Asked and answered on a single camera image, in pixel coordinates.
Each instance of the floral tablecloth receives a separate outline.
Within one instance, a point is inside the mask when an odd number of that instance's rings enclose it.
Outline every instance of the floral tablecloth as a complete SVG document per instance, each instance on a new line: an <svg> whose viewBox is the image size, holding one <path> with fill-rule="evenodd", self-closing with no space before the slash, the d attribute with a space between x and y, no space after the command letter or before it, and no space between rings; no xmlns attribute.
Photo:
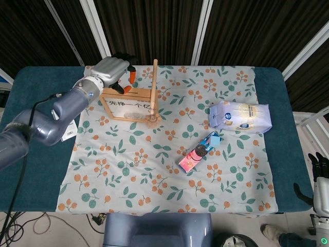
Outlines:
<svg viewBox="0 0 329 247"><path fill-rule="evenodd" d="M150 88L151 66L136 66L133 87ZM257 103L252 67L160 66L158 128L111 120L100 101L81 113L57 211L70 213L277 212L262 134L218 131L223 141L191 172L177 165L207 136L209 107ZM120 84L129 85L129 75Z"/></svg>

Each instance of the person's foot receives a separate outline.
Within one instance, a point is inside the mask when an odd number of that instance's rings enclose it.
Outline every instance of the person's foot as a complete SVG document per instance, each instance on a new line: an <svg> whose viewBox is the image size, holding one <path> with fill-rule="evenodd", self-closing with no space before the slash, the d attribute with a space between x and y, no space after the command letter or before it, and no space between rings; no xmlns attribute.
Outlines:
<svg viewBox="0 0 329 247"><path fill-rule="evenodd" d="M279 244L279 237L281 234L286 233L284 229L276 225L264 224L261 225L262 234L272 242Z"/></svg>

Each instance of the milk powder bag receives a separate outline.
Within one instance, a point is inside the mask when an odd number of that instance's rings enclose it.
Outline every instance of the milk powder bag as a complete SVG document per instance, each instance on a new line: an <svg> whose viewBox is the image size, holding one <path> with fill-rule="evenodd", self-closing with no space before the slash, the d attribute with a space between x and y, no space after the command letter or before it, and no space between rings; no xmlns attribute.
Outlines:
<svg viewBox="0 0 329 247"><path fill-rule="evenodd" d="M264 133L272 128L268 104L221 101L210 108L210 127Z"/></svg>

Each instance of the wooden frame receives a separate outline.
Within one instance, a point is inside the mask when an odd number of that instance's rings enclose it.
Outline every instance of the wooden frame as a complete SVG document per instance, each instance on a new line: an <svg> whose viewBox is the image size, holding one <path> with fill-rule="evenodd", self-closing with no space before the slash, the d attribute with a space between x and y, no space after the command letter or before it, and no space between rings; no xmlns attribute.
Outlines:
<svg viewBox="0 0 329 247"><path fill-rule="evenodd" d="M156 93L156 95L155 95L154 111L155 111L155 113L158 113L159 109L158 109L157 91L155 91L155 93ZM135 101L136 103L138 103L138 102L149 102L150 103L150 109L151 109L151 89L135 89L135 88L132 88L128 93L125 93L125 94L119 94L114 89L104 89L103 93L99 96L99 99L102 102L108 116L111 119L115 119L115 120L133 121L133 122L146 122L145 119L141 119L141 118L127 118L127 117L116 117L116 116L114 116L112 111L110 110L107 102L106 102L106 99L132 100L132 101Z"/></svg>

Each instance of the wooden sign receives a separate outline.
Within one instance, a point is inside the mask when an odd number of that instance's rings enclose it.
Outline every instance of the wooden sign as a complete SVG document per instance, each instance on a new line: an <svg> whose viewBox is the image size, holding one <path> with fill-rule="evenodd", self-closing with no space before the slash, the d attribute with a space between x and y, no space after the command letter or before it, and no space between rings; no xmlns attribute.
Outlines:
<svg viewBox="0 0 329 247"><path fill-rule="evenodd" d="M155 96L154 111L157 113L158 97ZM146 122L145 117L151 114L151 89L132 88L125 94L104 89L99 98L111 119Z"/></svg>

